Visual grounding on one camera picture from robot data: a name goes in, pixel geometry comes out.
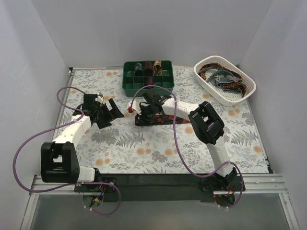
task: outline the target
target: gray wall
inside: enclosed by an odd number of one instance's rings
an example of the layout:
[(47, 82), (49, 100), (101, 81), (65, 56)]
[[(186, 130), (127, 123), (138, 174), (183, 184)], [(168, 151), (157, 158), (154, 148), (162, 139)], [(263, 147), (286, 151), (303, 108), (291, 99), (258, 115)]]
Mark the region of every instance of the gray wall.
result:
[(307, 2), (275, 0), (240, 64), (269, 161), (282, 173), (301, 229), (307, 229)]
[[(0, 229), (19, 229), (28, 192), (15, 182), (14, 154), (31, 135), (54, 127), (57, 89), (68, 69), (30, 0), (0, 0)], [(30, 187), (39, 172), (40, 146), (51, 133), (30, 142), (17, 169)]]
[(32, 0), (67, 66), (238, 64), (272, 0)]

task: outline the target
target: laundry basket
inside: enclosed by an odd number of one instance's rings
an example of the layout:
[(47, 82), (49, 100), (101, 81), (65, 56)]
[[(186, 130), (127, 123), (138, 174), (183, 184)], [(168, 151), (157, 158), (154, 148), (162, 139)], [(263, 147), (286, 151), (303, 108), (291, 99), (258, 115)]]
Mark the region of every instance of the laundry basket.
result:
[[(204, 79), (198, 75), (198, 72), (202, 68), (203, 65), (210, 64), (210, 63), (218, 63), (225, 67), (226, 69), (229, 69), (233, 72), (236, 72), (239, 74), (243, 81), (242, 83), (246, 85), (246, 94), (244, 97), (242, 97), (242, 94), (237, 94), (233, 92), (224, 92), (223, 89), (218, 88), (216, 86), (213, 86), (210, 82), (206, 82)], [(207, 71), (208, 77), (210, 77), (210, 74), (213, 74), (215, 70), (209, 70)], [(224, 106), (233, 106), (245, 99), (247, 99), (249, 96), (252, 95), (252, 93), (256, 90), (256, 84), (255, 82), (244, 72), (239, 70), (236, 66), (231, 64), (229, 61), (227, 61), (225, 58), (220, 57), (220, 56), (210, 56), (199, 63), (197, 63), (194, 66), (194, 73), (195, 73), (195, 78), (197, 82), (208, 92), (214, 97), (219, 103), (221, 103)]]

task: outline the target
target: electrical wire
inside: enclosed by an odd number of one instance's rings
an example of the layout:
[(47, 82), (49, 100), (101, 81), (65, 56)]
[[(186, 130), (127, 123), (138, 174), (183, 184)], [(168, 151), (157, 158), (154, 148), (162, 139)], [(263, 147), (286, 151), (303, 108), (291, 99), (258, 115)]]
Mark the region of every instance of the electrical wire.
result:
[(133, 104), (133, 101), (135, 100), (135, 97), (136, 95), (143, 89), (145, 88), (149, 88), (149, 87), (157, 87), (157, 88), (160, 88), (160, 89), (163, 89), (165, 91), (167, 91), (168, 93), (170, 93), (171, 95), (173, 95), (174, 97), (174, 101), (175, 101), (175, 108), (174, 108), (174, 119), (173, 119), (173, 132), (174, 132), (174, 140), (175, 140), (175, 146), (176, 146), (176, 149), (177, 149), (177, 152), (178, 152), (178, 155), (180, 157), (180, 160), (181, 162), (183, 163), (183, 165), (185, 166), (185, 168), (193, 175), (193, 176), (196, 176), (198, 178), (207, 178), (209, 176), (212, 176), (214, 175), (217, 171), (219, 171), (224, 165), (226, 164), (232, 164), (238, 171), (240, 177), (241, 177), (241, 190), (240, 190), (240, 195), (238, 197), (238, 199), (235, 201), (234, 204), (232, 204), (231, 206), (229, 207), (224, 207), (224, 206), (221, 206), (223, 208), (232, 208), (234, 206), (236, 206), (238, 204), (238, 202), (240, 201), (241, 197), (242, 197), (242, 193), (243, 193), (243, 187), (244, 187), (244, 181), (243, 181), (243, 176), (242, 176), (242, 173), (240, 171), (240, 169), (238, 168), (238, 166), (234, 163), (234, 162), (231, 162), (231, 161), (226, 161), (224, 163), (222, 163), (219, 167), (217, 167), (212, 173), (209, 173), (207, 175), (198, 175), (196, 173), (194, 173), (188, 166), (187, 164), (185, 163), (182, 155), (181, 155), (181, 152), (180, 152), (180, 149), (179, 149), (179, 145), (178, 145), (178, 142), (177, 142), (177, 135), (176, 135), (176, 115), (177, 115), (177, 97), (175, 96), (175, 94), (173, 92), (171, 92), (170, 90), (162, 87), (162, 86), (158, 86), (158, 85), (146, 85), (146, 86), (143, 86), (141, 87), (139, 90), (136, 91), (136, 93), (134, 94), (133, 98), (132, 98), (132, 101), (131, 101), (131, 105)]
[[(39, 133), (37, 133), (37, 134), (35, 134), (35, 135), (29, 137), (29, 138), (28, 138), (24, 143), (22, 143), (21, 146), (18, 148), (18, 150), (17, 150), (16, 153), (15, 153), (14, 159), (13, 159), (13, 165), (12, 165), (12, 167), (13, 167), (14, 178), (15, 178), (17, 184), (18, 184), (22, 189), (24, 189), (25, 191), (28, 191), (28, 192), (30, 192), (30, 193), (44, 193), (44, 192), (50, 192), (50, 191), (53, 191), (53, 190), (56, 190), (56, 189), (59, 189), (59, 188), (62, 188), (62, 187), (68, 186), (68, 185), (72, 185), (72, 184), (62, 184), (62, 185), (60, 185), (60, 186), (57, 186), (57, 187), (54, 187), (54, 188), (45, 189), (45, 190), (34, 190), (34, 189), (30, 189), (30, 188), (27, 188), (26, 186), (23, 185), (23, 183), (20, 181), (20, 179), (19, 179), (19, 177), (18, 177), (18, 175), (17, 175), (17, 171), (16, 171), (17, 157), (18, 157), (18, 155), (19, 155), (21, 149), (22, 149), (29, 141), (31, 141), (32, 139), (34, 139), (34, 138), (36, 138), (36, 137), (38, 137), (38, 136), (40, 136), (40, 135), (42, 135), (42, 134), (47, 133), (47, 132), (51, 132), (51, 131), (54, 131), (54, 130), (56, 130), (56, 129), (63, 128), (63, 127), (66, 127), (66, 126), (69, 126), (69, 125), (71, 125), (71, 124), (73, 124), (73, 123), (75, 123), (75, 122), (77, 122), (77, 121), (80, 121), (80, 120), (83, 118), (84, 112), (83, 112), (81, 109), (76, 109), (76, 108), (69, 107), (69, 106), (65, 105), (65, 104), (60, 100), (60, 98), (59, 98), (59, 93), (60, 93), (62, 90), (64, 90), (64, 89), (74, 89), (74, 90), (77, 90), (77, 91), (79, 91), (79, 92), (81, 92), (81, 93), (83, 93), (83, 94), (86, 94), (86, 93), (85, 93), (84, 91), (82, 91), (82, 90), (80, 90), (80, 89), (78, 89), (78, 88), (72, 87), (72, 86), (66, 86), (66, 87), (60, 88), (60, 89), (58, 90), (58, 92), (57, 92), (57, 100), (58, 100), (58, 102), (59, 102), (61, 105), (63, 105), (65, 108), (68, 108), (68, 109), (71, 109), (71, 110), (80, 112), (80, 113), (81, 113), (81, 116), (78, 117), (75, 121), (71, 121), (71, 122), (69, 122), (69, 123), (66, 123), (66, 124), (57, 126), (57, 127), (55, 127), (55, 128), (47, 129), (47, 130), (45, 130), (45, 131), (39, 132)], [(93, 211), (95, 211), (95, 212), (97, 212), (97, 213), (99, 213), (99, 214), (101, 214), (101, 215), (105, 215), (105, 216), (111, 215), (111, 214), (113, 214), (114, 212), (117, 211), (117, 209), (119, 208), (120, 202), (121, 202), (121, 194), (120, 194), (119, 189), (118, 189), (115, 185), (109, 184), (109, 183), (104, 183), (104, 182), (90, 182), (90, 183), (83, 183), (83, 184), (89, 184), (89, 185), (100, 184), (100, 185), (109, 185), (109, 186), (113, 187), (113, 188), (118, 192), (118, 196), (119, 196), (119, 201), (118, 201), (118, 204), (117, 204), (116, 208), (115, 208), (112, 212), (110, 212), (110, 213), (103, 213), (103, 212), (96, 211), (96, 210), (93, 210)]]

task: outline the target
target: green plastic crate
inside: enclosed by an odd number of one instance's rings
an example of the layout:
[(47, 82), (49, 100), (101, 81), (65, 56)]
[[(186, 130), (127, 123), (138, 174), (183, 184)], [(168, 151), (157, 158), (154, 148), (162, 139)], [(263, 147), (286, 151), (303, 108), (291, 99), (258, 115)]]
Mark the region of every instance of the green plastic crate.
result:
[[(134, 64), (137, 62), (140, 62), (144, 66), (145, 61), (127, 61), (124, 64), (123, 89), (127, 97), (133, 97), (136, 91), (145, 85), (147, 80), (147, 76), (134, 76)], [(172, 62), (169, 60), (162, 60), (162, 76), (154, 76), (153, 80), (154, 85), (162, 86), (172, 92), (175, 85)], [(156, 87), (154, 87), (154, 89), (160, 96), (170, 95), (170, 93), (163, 89)], [(142, 94), (148, 90), (149, 89), (141, 90), (137, 97), (141, 97)]]

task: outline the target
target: metal frame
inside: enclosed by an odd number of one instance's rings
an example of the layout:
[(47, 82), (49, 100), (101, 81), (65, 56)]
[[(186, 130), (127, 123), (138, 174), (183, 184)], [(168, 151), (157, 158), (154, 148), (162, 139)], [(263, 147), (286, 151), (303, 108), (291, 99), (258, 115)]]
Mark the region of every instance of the metal frame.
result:
[[(67, 85), (70, 86), (71, 82), (73, 80), (73, 76), (75, 74), (76, 70), (98, 70), (98, 69), (122, 69), (123, 66), (114, 66), (114, 67), (98, 67), (98, 68), (70, 68), (70, 78), (68, 80)], [(184, 66), (174, 66), (174, 69), (181, 69), (181, 68), (185, 68), (185, 69), (192, 69), (193, 67), (184, 67)], [(63, 96), (63, 101), (66, 102), (67, 98), (68, 98), (68, 93), (69, 90), (65, 91), (65, 94)], [(60, 109), (59, 112), (59, 116), (58, 116), (58, 120), (57, 120), (57, 126), (60, 124), (60, 120), (61, 117), (63, 115), (64, 112), (64, 108), (62, 107)], [(257, 134), (259, 136), (260, 139), (260, 135), (259, 135), (259, 131), (257, 126), (255, 126)], [(53, 139), (57, 136), (57, 130), (54, 132), (53, 135)], [(263, 154), (264, 157), (268, 163), (268, 159), (267, 159), (267, 155), (265, 153), (262, 141), (260, 139), (260, 144), (263, 150)], [(286, 216), (286, 219), (288, 221), (289, 227), (291, 230), (298, 230), (299, 226), (297, 223), (297, 220), (295, 218), (289, 197), (288, 197), (288, 193), (287, 193), (287, 189), (285, 187), (285, 183), (283, 181), (283, 177), (281, 174), (273, 174), (273, 173), (256, 173), (256, 174), (243, 174), (243, 178), (244, 178), (244, 182), (245, 182), (245, 187), (246, 187), (246, 191), (244, 191), (244, 194), (279, 194), (280, 200), (281, 200), (281, 204)], [(34, 180), (33, 180), (33, 184), (32, 184), (32, 189), (35, 190), (39, 190), (39, 189), (49, 189), (55, 186), (59, 186), (61, 184), (57, 184), (57, 183), (44, 183), (41, 179), (41, 176), (35, 176)], [(75, 193), (74, 192), (74, 184), (70, 184), (66, 187), (62, 187), (60, 189), (54, 190), (54, 191), (50, 191), (50, 192), (46, 192), (43, 194), (36, 194), (36, 193), (32, 193), (29, 195), (29, 200), (28, 200), (28, 204), (25, 210), (25, 214), (24, 214), (24, 218), (21, 224), (21, 230), (27, 230), (30, 229), (31, 224), (32, 224), (32, 220), (34, 217), (34, 213), (35, 213), (35, 209), (36, 209), (36, 205), (38, 202), (38, 198), (39, 196), (43, 196), (43, 195), (93, 195), (93, 194), (99, 194), (99, 193)], [(218, 195), (218, 194), (222, 194), (223, 192), (214, 192), (214, 194)]]

